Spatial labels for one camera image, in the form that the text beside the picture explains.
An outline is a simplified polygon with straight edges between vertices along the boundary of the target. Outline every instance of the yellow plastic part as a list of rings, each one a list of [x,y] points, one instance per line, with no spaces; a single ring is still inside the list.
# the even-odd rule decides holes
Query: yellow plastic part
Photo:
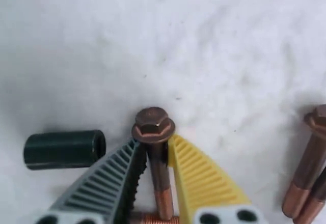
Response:
[[[174,168],[181,224],[191,224],[201,207],[250,204],[212,159],[178,135],[169,140],[169,166]]]

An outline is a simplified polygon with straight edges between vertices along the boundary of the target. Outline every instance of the copper coil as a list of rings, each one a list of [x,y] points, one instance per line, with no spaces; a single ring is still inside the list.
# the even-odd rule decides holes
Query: copper coil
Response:
[[[169,187],[165,191],[155,191],[154,194],[155,194],[158,216],[162,220],[170,220],[173,217],[173,202],[172,202],[171,187]]]
[[[179,224],[179,216],[173,216],[170,220],[161,220],[157,214],[133,213],[130,224]]]

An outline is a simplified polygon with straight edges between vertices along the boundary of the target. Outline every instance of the mounting hole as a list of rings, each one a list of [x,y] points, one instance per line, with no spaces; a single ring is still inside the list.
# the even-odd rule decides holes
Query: mounting hole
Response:
[[[249,210],[240,210],[237,213],[238,219],[246,222],[255,222],[257,221],[257,216],[254,212]]]
[[[201,224],[219,224],[220,223],[220,219],[213,214],[202,214],[200,216],[200,223]]]
[[[85,220],[81,220],[77,224],[96,224],[96,222],[91,219],[85,219]]]
[[[55,215],[47,215],[41,218],[36,224],[57,224],[58,218]]]

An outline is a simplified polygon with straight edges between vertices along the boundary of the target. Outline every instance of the bolt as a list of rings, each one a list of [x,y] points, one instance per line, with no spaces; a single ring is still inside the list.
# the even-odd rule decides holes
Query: bolt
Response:
[[[146,145],[158,216],[162,220],[173,217],[172,192],[168,170],[168,139],[175,124],[164,109],[150,107],[141,110],[135,118],[132,136]]]
[[[173,216],[170,220],[161,220],[155,214],[134,212],[130,217],[130,224],[179,224],[179,216]]]
[[[312,135],[285,195],[282,210],[290,218],[297,218],[311,188],[326,160],[326,104],[320,105],[304,117]]]
[[[295,224],[311,224],[325,205],[326,201],[326,168],[317,178],[311,189],[300,215],[293,220]]]

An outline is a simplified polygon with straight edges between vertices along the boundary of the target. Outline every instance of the white textured background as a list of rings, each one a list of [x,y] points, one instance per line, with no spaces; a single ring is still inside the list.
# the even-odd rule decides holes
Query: white textured background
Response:
[[[116,145],[158,105],[270,223],[291,223],[302,117],[326,101],[325,18],[326,0],[0,0],[1,222],[47,209],[85,171],[27,170],[30,134],[97,128]],[[148,173],[136,205],[154,210]]]

